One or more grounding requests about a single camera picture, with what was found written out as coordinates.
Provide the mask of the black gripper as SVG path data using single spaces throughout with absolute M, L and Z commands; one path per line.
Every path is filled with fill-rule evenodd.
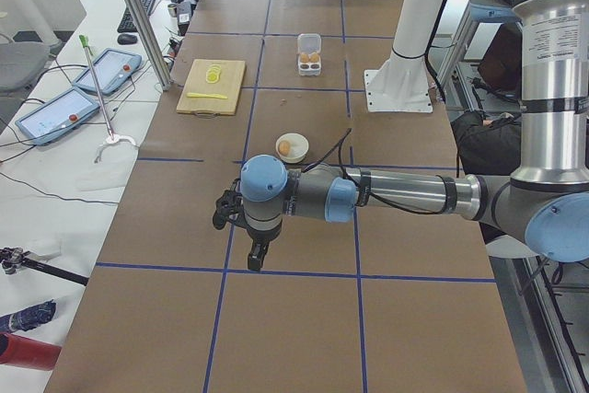
M 252 247 L 248 254 L 248 269 L 260 272 L 267 255 L 270 242 L 282 231 L 282 215 L 280 213 L 254 213 L 245 211 L 247 232 L 251 237 Z

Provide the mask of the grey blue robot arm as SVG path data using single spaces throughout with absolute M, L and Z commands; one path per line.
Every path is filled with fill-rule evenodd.
M 241 168 L 236 225 L 252 241 L 259 271 L 287 215 L 347 222 L 382 204 L 420 215 L 459 214 L 518 239 L 559 262 L 588 256 L 588 0 L 470 0 L 522 23 L 521 151 L 507 177 L 463 178 L 318 163 L 287 169 L 254 156 Z

